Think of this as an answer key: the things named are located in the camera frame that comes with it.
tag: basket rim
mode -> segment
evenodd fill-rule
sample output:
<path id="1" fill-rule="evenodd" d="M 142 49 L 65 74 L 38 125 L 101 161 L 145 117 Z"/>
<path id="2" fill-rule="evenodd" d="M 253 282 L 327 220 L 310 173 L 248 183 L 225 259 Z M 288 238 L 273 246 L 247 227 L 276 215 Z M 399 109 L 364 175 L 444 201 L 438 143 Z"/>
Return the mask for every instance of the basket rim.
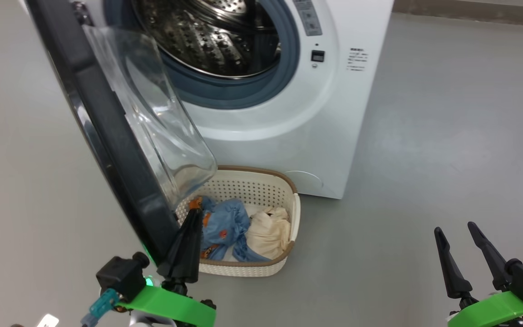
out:
<path id="1" fill-rule="evenodd" d="M 218 260 L 211 260 L 211 259 L 200 259 L 199 263 L 201 265 L 212 265 L 212 266 L 225 266 L 225 267 L 268 267 L 275 265 L 276 263 L 284 260 L 288 257 L 290 252 L 292 251 L 294 244 L 296 241 L 290 241 L 288 243 L 288 247 L 286 247 L 286 250 L 282 252 L 276 259 L 273 259 L 271 261 L 259 261 L 255 263 L 235 263 L 233 261 L 218 261 Z"/>
<path id="2" fill-rule="evenodd" d="M 275 170 L 245 167 L 245 166 L 231 166 L 231 165 L 220 165 L 217 167 L 217 169 L 218 170 L 234 170 L 237 172 L 260 173 L 260 174 L 268 174 L 268 175 L 276 176 L 278 178 L 285 180 L 285 182 L 290 186 L 290 188 L 292 188 L 292 192 L 297 193 L 297 188 L 294 185 L 294 182 L 285 174 L 276 172 Z"/>

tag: white washing machine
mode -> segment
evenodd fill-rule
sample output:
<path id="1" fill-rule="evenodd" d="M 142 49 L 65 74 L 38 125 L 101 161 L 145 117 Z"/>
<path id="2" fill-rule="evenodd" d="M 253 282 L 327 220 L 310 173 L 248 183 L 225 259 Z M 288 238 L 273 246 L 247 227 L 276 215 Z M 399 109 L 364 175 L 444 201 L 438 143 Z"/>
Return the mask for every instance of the white washing machine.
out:
<path id="1" fill-rule="evenodd" d="M 342 198 L 393 0 L 87 0 L 81 23 L 141 30 L 220 165 Z"/>

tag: laundry basket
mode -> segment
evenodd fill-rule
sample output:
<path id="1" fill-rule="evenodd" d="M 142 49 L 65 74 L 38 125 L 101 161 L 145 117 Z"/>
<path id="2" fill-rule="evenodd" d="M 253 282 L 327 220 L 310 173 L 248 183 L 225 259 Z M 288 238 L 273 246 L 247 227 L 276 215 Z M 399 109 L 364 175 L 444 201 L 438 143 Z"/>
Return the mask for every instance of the laundry basket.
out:
<path id="1" fill-rule="evenodd" d="M 201 259 L 199 271 L 223 276 L 267 277 L 282 269 L 292 251 L 300 226 L 300 197 L 293 182 L 287 176 L 266 169 L 219 166 L 217 173 L 207 183 L 177 207 L 180 223 L 183 223 L 187 216 L 189 201 L 197 195 L 208 196 L 218 203 L 226 199 L 238 198 L 243 202 L 250 216 L 267 207 L 282 207 L 288 212 L 291 223 L 288 247 L 276 259 L 259 263 Z"/>

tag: button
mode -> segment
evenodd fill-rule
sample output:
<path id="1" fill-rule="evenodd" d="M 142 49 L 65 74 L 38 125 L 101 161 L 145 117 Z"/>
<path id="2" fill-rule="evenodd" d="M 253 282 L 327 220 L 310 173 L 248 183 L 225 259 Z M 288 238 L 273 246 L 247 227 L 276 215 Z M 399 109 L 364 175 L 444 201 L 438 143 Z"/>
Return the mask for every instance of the button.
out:
<path id="1" fill-rule="evenodd" d="M 324 62 L 324 51 L 312 50 L 312 61 Z"/>

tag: gray floor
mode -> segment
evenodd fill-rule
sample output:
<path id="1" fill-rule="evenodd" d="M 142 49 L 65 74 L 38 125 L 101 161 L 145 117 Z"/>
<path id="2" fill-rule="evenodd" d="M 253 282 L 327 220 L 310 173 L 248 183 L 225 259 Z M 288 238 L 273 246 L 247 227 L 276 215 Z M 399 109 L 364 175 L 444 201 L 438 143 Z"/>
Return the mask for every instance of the gray floor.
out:
<path id="1" fill-rule="evenodd" d="M 394 16 L 346 197 L 303 198 L 278 275 L 202 275 L 191 295 L 218 327 L 444 326 L 435 226 L 473 295 L 493 291 L 469 220 L 523 260 L 523 27 Z M 99 265 L 136 250 L 33 25 L 0 2 L 0 326 L 77 326 Z"/>
<path id="2" fill-rule="evenodd" d="M 394 16 L 346 196 L 302 205 L 278 275 L 191 287 L 219 326 L 444 326 L 436 226 L 473 295 L 493 292 L 465 224 L 523 259 L 523 27 Z"/>

